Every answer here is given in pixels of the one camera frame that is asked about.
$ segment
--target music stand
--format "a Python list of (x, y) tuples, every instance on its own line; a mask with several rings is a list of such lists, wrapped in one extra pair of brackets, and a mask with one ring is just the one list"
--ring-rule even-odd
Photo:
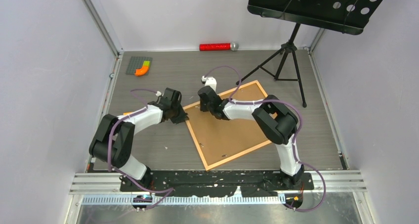
[[(363, 32), (370, 16), (377, 9), (382, 0), (249, 0), (248, 11), (262, 17), (276, 18), (295, 22), (290, 39), (273, 55), (256, 66), (242, 78), (242, 81), (258, 69), (271, 75), (275, 81), (298, 81), (302, 106), (307, 107), (298, 62), (294, 39), (301, 24), (342, 32), (344, 34), (358, 35)], [(280, 79), (279, 75), (285, 64), (288, 54), (293, 55), (297, 79)], [(278, 54), (284, 54), (275, 75), (263, 68), (267, 62)]]

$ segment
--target black mounting plate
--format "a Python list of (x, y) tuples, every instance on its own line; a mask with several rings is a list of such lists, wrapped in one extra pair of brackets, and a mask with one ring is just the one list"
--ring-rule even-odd
[[(224, 197), (232, 196), (240, 186), (243, 197), (277, 196), (275, 190), (313, 190), (310, 173), (304, 173), (299, 183), (288, 188), (278, 171), (151, 171), (152, 190), (174, 188), (171, 196)], [(121, 183), (121, 192), (140, 191), (135, 185)]]
[[(382, 0), (358, 0), (348, 15), (347, 8), (356, 0), (249, 0), (248, 11), (262, 17), (277, 18), (299, 24), (316, 26), (333, 31), (358, 35)], [(368, 8), (366, 14), (361, 10)]]

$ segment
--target perforated metal panel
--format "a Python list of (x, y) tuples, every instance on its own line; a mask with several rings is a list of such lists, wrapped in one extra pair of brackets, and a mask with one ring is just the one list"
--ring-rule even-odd
[(381, 2), (382, 0), (249, 0), (248, 11), (263, 17), (358, 35)]
[[(134, 194), (120, 195), (85, 195), (82, 205), (131, 205)], [(158, 202), (161, 197), (153, 196), (152, 204)], [(285, 194), (277, 197), (242, 197), (235, 194), (231, 197), (167, 197), (159, 205), (229, 205), (229, 204), (285, 204)]]

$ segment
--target white wall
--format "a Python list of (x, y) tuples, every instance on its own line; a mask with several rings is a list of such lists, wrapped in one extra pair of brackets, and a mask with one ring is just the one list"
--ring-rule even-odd
[(327, 31), (315, 51), (351, 167), (379, 223), (418, 223), (418, 0), (384, 0), (359, 36)]
[[(294, 23), (247, 11), (248, 0), (100, 0), (125, 51), (198, 49), (237, 41), (240, 49), (277, 49)], [(295, 45), (310, 46), (318, 28), (301, 26)]]
[(1, 223), (62, 223), (113, 55), (81, 0), (0, 6)]

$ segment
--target gray floor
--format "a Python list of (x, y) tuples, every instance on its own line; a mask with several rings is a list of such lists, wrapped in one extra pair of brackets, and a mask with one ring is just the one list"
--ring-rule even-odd
[[(112, 97), (109, 113), (121, 115), (143, 107), (129, 91), (134, 88), (149, 88), (164, 91), (166, 87), (182, 92), (182, 105), (199, 100), (197, 91), (202, 87), (201, 76), (220, 65), (236, 67), (242, 75), (264, 61), (274, 51), (179, 51), (179, 52), (126, 52)], [(125, 71), (131, 56), (153, 57), (148, 75), (136, 77), (126, 75)], [(307, 52), (297, 51), (307, 108), (301, 105), (301, 96), (297, 82), (273, 81), (273, 78), (258, 70), (245, 82), (259, 80), (268, 94), (287, 101), (300, 109), (304, 125), (297, 138), (300, 159), (318, 169), (341, 169), (337, 147), (332, 130), (322, 103), (320, 92), (311, 68)], [(277, 56), (265, 65), (275, 72), (281, 56)], [(217, 91), (222, 92), (235, 86), (236, 74), (223, 68), (212, 74), (217, 79)], [(280, 78), (296, 78), (293, 59), (290, 55)], [(140, 92), (146, 100), (156, 97), (149, 92)], [(174, 125), (171, 122), (147, 128), (134, 137), (132, 155), (151, 169), (204, 169), (198, 152), (185, 124)], [(275, 146), (268, 145), (243, 157), (240, 157), (217, 169), (279, 169), (280, 160)], [(95, 169), (105, 169), (106, 165), (96, 162)]]

